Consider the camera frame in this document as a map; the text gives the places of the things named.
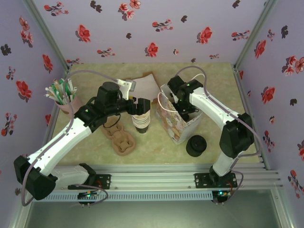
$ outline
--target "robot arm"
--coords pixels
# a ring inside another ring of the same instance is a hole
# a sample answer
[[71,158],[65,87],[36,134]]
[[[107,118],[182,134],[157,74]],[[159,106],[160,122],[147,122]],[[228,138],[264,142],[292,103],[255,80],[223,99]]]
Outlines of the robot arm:
[[254,142],[253,134],[230,114],[239,117],[252,127],[250,116],[246,113],[240,115],[224,106],[209,93],[206,94],[203,85],[197,80],[185,83],[179,76],[175,76],[169,81],[168,87],[172,91],[175,101],[174,107],[182,117],[187,119],[188,113],[200,109],[222,131],[219,142],[222,152],[210,168],[210,178],[216,182],[220,177],[230,172],[234,161]]
[[29,171],[26,189],[37,200],[45,198],[54,189],[68,185],[92,185],[95,182],[96,172],[86,164],[71,168],[55,168],[55,166],[75,145],[105,124],[109,116],[123,112],[142,115],[149,111],[150,100],[139,98],[138,104],[134,104],[136,98],[129,100],[129,91],[133,91],[134,88],[134,81],[117,80],[117,84],[105,82],[99,87],[97,96],[92,99],[94,103],[85,104],[75,113],[70,129],[69,123],[44,147],[28,158],[19,156],[14,161],[18,182],[23,183],[26,172],[36,161]]

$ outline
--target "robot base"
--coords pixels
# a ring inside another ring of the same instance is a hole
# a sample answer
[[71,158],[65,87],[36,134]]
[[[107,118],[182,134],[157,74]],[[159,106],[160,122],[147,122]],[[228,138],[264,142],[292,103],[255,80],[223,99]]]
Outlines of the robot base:
[[213,189],[213,188],[236,188],[238,186],[236,175],[232,172],[225,176],[219,177],[215,182],[211,179],[210,173],[195,173],[195,186],[197,189]]
[[[110,189],[111,184],[111,175],[110,174],[96,174],[95,180],[93,181],[93,184],[90,184],[91,186],[99,187],[101,185],[101,188],[104,190]],[[89,188],[85,187],[77,187],[75,185],[69,185],[67,187],[69,190],[89,190]]]

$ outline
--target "stacked paper cup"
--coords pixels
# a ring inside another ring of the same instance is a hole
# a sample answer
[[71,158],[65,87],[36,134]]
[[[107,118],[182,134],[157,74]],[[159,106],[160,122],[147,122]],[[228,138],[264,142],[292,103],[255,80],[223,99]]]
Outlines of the stacked paper cup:
[[146,133],[150,124],[150,111],[142,115],[132,115],[132,121],[139,133]]

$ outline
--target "lavender wall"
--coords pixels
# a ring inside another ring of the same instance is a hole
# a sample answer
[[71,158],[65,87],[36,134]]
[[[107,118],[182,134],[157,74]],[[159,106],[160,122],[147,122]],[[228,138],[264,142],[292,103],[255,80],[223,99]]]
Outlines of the lavender wall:
[[235,63],[266,0],[34,2],[68,61]]
[[64,70],[22,1],[1,1],[0,21],[0,226],[6,228],[20,201],[13,162],[41,147],[54,104],[44,88]]
[[268,161],[280,171],[299,225],[304,224],[303,9],[302,0],[278,1],[240,67]]

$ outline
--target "beige tabletop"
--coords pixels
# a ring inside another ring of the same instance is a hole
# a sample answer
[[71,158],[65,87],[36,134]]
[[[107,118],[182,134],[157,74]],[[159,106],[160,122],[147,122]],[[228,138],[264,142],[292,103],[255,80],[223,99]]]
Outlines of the beige tabletop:
[[[77,70],[94,70],[114,78],[137,78],[143,73],[152,71],[158,83],[165,84],[177,71],[189,63],[151,63],[151,64],[81,64],[73,65],[72,72]],[[244,108],[240,99],[238,88],[233,76],[230,63],[194,64],[203,68],[208,76],[208,91],[219,101],[236,112],[243,113]],[[189,81],[196,74],[197,69],[187,69],[180,76],[184,81]],[[107,79],[90,73],[80,73],[71,77],[73,86],[77,86],[77,94],[83,104],[91,97],[96,96],[99,86]],[[203,77],[197,77],[203,83]],[[136,131],[131,116],[122,114],[121,121],[125,130],[136,140],[135,150],[127,156],[119,156],[111,146],[101,129],[77,144],[59,163],[59,165],[87,164],[191,164],[214,163],[219,156],[219,140],[221,131],[219,127],[205,114],[194,134],[203,136],[207,141],[207,149],[197,157],[191,157],[186,152],[187,140],[180,145],[175,145],[157,118],[156,105],[152,105],[151,123],[145,134]],[[68,116],[59,112],[55,126],[55,136],[69,122]],[[247,153],[256,151],[251,145]],[[239,162],[259,162],[257,156],[242,158]]]

